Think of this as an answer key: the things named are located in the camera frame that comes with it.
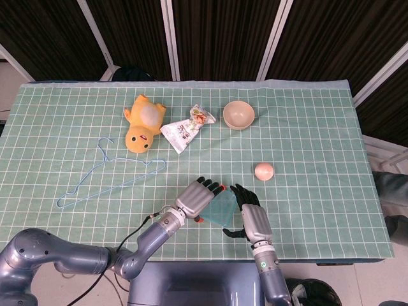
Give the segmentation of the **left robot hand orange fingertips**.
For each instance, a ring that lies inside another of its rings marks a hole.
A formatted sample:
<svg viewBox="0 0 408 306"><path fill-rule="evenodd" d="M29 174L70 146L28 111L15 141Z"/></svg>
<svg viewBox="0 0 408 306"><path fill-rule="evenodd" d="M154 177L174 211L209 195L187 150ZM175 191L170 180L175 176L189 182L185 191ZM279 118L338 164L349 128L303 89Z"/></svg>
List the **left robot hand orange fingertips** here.
<svg viewBox="0 0 408 306"><path fill-rule="evenodd" d="M225 187L205 177L191 182L177 197L175 205L183 211L186 219L194 219Z"/></svg>

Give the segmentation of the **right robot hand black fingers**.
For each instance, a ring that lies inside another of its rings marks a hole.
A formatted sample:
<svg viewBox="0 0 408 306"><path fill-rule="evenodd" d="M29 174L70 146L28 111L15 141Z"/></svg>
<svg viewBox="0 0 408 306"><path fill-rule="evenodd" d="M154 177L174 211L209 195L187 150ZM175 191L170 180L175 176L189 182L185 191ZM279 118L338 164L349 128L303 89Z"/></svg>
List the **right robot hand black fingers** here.
<svg viewBox="0 0 408 306"><path fill-rule="evenodd" d="M267 213L260 205L258 196L240 184L230 186L230 189L237 199L243 219L243 228L236 231L223 228L222 232L230 238L245 238L251 243L252 248L264 244L272 245L272 230Z"/></svg>

